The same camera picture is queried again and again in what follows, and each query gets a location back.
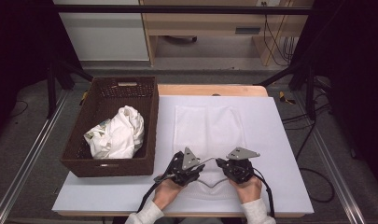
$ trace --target gray carpet floor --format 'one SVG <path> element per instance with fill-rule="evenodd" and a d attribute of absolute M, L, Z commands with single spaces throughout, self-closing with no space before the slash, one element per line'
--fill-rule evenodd
<path fill-rule="evenodd" d="M 162 45 L 167 45 L 168 43 L 175 45 L 176 40 L 164 39 L 161 41 Z M 199 38 L 199 43 L 211 45 L 213 42 L 210 39 Z M 158 51 L 158 59 L 156 60 L 158 64 L 151 69 L 105 70 L 104 68 L 95 67 L 89 69 L 88 72 L 95 77 L 156 76 L 159 83 L 247 85 L 259 83 L 265 78 L 274 75 L 280 69 L 277 66 L 264 70 L 253 69 L 259 68 L 258 66 L 251 67 L 253 60 L 249 60 L 251 65 L 245 67 L 245 64 L 248 63 L 247 57 L 253 58 L 256 55 L 252 55 L 253 51 L 247 51 L 244 48 L 241 51 L 246 53 L 243 53 L 241 56 L 234 55 L 230 58 L 228 54 L 222 54 L 221 52 L 224 56 L 219 58 L 212 56 L 220 55 L 220 53 L 212 53 L 213 50 L 219 50 L 218 44 L 214 44 L 213 49 L 207 52 L 199 52 L 200 48 L 186 51 L 183 49 L 187 48 L 181 44 L 178 45 L 178 48 L 173 48 L 172 50 L 160 49 Z M 180 65 L 177 64 L 173 69 L 166 69 L 168 63 L 163 60 L 169 60 L 170 62 L 171 59 L 176 58 L 176 54 L 182 55 L 182 50 L 190 55 L 181 56 L 183 60 L 189 63 L 180 63 Z M 206 57 L 217 61 L 219 65 L 210 69 L 206 69 L 206 63 L 203 66 L 196 66 L 197 64 L 201 65 L 196 54 L 205 54 L 207 55 Z M 241 61 L 236 61 L 236 58 L 240 57 L 246 62 L 241 63 Z M 90 86 L 81 77 L 73 76 L 73 79 L 76 82 L 76 86 L 72 91 L 69 91 L 63 111 L 48 136 L 46 144 L 39 154 L 21 193 L 11 208 L 7 223 L 102 223 L 100 217 L 62 217 L 51 211 L 51 207 L 58 196 L 58 189 L 61 188 L 68 174 L 68 170 L 59 162 L 59 158 L 62 155 L 64 144 L 70 131 L 75 124 L 82 94 Z M 287 99 L 296 101 L 298 100 L 297 97 L 303 96 L 303 92 L 301 91 L 290 92 L 287 87 L 288 81 L 289 77 L 285 77 L 267 88 L 269 95 L 275 99 L 282 119 L 295 117 L 303 113 L 298 104 L 291 105 L 279 101 L 280 91 L 285 93 Z M 22 89 L 18 100 L 16 108 L 11 113 L 12 117 L 3 130 L 0 131 L 0 201 L 13 181 L 14 176 L 19 171 L 22 162 L 46 121 L 46 115 L 48 114 L 46 82 L 41 81 L 33 86 Z M 322 106 L 328 102 L 324 96 L 320 96 L 317 101 L 318 104 L 316 106 Z M 302 128 L 306 125 L 306 120 L 286 125 L 287 137 L 295 154 L 298 153 L 306 134 L 309 132 L 309 127 Z M 378 223 L 378 184 L 366 162 L 351 158 L 349 146 L 342 134 L 342 130 L 328 110 L 317 116 L 316 128 L 328 146 L 332 158 L 336 161 L 367 223 Z M 303 148 L 298 159 L 298 165 L 303 168 L 316 170 L 328 176 L 312 136 Z M 312 197 L 325 200 L 330 196 L 330 186 L 323 178 L 305 171 L 302 172 L 302 176 Z M 277 222 L 350 223 L 338 195 L 329 203 L 318 203 L 316 201 L 312 201 L 312 203 L 315 210 L 314 214 L 302 218 L 278 218 Z"/>

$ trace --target metal rail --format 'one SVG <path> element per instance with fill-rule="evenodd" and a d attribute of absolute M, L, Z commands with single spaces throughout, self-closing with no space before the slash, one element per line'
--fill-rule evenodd
<path fill-rule="evenodd" d="M 25 158 L 25 161 L 22 163 L 20 170 L 17 172 L 14 180 L 11 182 L 10 187 L 8 188 L 5 196 L 0 202 L 0 224 L 4 223 L 7 219 L 8 213 L 10 212 L 14 202 L 17 200 L 23 185 L 26 182 L 29 174 L 32 171 L 32 168 L 35 165 L 36 159 L 40 152 L 43 149 L 43 146 L 46 144 L 49 134 L 52 131 L 54 124 L 56 123 L 58 117 L 61 114 L 65 101 L 69 91 L 63 91 L 60 99 L 57 103 L 57 109 L 50 119 L 47 119 L 43 125 L 42 130 L 37 136 L 34 144 L 28 152 L 28 155 Z"/>
<path fill-rule="evenodd" d="M 31 5 L 32 9 L 75 13 L 188 13 L 313 15 L 330 12 L 313 7 L 231 7 L 231 6 L 124 6 L 124 5 Z"/>
<path fill-rule="evenodd" d="M 304 106 L 304 100 L 302 99 L 302 95 L 297 94 L 296 92 L 294 92 L 294 95 L 295 98 L 298 100 L 301 111 L 305 113 L 306 110 Z M 308 125 L 311 124 L 311 121 L 309 119 L 307 119 L 306 121 Z M 348 216 L 349 221 L 352 224 L 365 224 L 366 221 L 364 219 L 364 216 L 361 214 L 361 211 L 357 206 L 357 202 L 355 201 L 355 198 L 352 195 L 351 190 L 348 188 L 348 185 L 343 179 L 343 175 L 340 173 L 340 169 L 337 167 L 334 159 L 331 157 L 328 147 L 316 126 L 314 127 L 313 138 L 316 144 L 316 148 L 318 149 L 319 156 L 323 164 L 325 165 L 325 168 L 330 177 L 330 181 L 333 184 L 336 193 L 340 198 L 340 202 L 343 205 L 343 209 L 345 210 L 345 213 Z"/>

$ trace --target white cloth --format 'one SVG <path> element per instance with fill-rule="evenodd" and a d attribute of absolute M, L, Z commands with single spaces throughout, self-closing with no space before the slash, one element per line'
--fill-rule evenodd
<path fill-rule="evenodd" d="M 239 110 L 232 106 L 176 106 L 174 152 L 189 147 L 197 158 L 222 158 L 236 147 L 246 147 Z M 206 200 L 235 198 L 235 189 L 215 161 L 209 161 L 200 172 L 199 180 L 190 183 L 182 196 Z"/>
<path fill-rule="evenodd" d="M 84 134 L 95 159 L 130 159 L 142 146 L 144 121 L 131 106 L 119 109 L 118 114 Z"/>

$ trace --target crumpled fabric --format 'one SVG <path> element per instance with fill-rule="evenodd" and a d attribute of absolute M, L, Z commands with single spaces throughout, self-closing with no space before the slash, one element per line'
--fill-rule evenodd
<path fill-rule="evenodd" d="M 143 117 L 126 105 L 114 118 L 86 132 L 84 138 L 94 159 L 131 159 L 143 144 L 144 129 Z"/>

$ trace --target black metal frame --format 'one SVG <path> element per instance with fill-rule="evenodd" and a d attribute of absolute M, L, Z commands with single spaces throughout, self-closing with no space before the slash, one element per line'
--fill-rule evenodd
<path fill-rule="evenodd" d="M 31 10 L 49 10 L 55 13 L 188 13 L 188 14 L 257 14 L 257 15 L 324 15 L 325 13 L 330 13 L 331 9 L 319 9 L 313 7 L 222 7 L 222 6 L 122 6 L 122 5 L 36 5 L 30 4 L 29 8 Z M 320 39 L 324 31 L 327 29 L 327 25 L 322 29 L 316 39 L 310 45 L 310 48 L 304 52 L 301 59 L 296 63 L 289 66 L 287 69 L 277 73 L 273 77 L 270 77 L 258 84 L 261 86 L 268 86 L 275 82 L 276 80 L 289 75 L 295 74 L 289 83 L 289 87 L 292 90 L 298 89 L 302 83 L 308 78 L 306 74 L 312 73 L 311 62 L 319 46 Z M 75 68 L 67 62 L 61 60 L 53 60 L 50 63 L 50 69 L 48 74 L 49 79 L 49 118 L 55 109 L 55 87 L 53 79 L 55 78 L 54 70 L 57 66 L 62 66 L 71 72 L 77 73 L 78 75 L 84 77 L 88 81 L 92 80 L 92 76 L 82 71 L 82 69 Z M 307 104 L 313 104 L 312 99 L 308 99 L 312 94 L 308 92 L 313 91 L 312 89 L 307 90 Z M 313 108 L 312 105 L 307 105 L 307 109 Z"/>

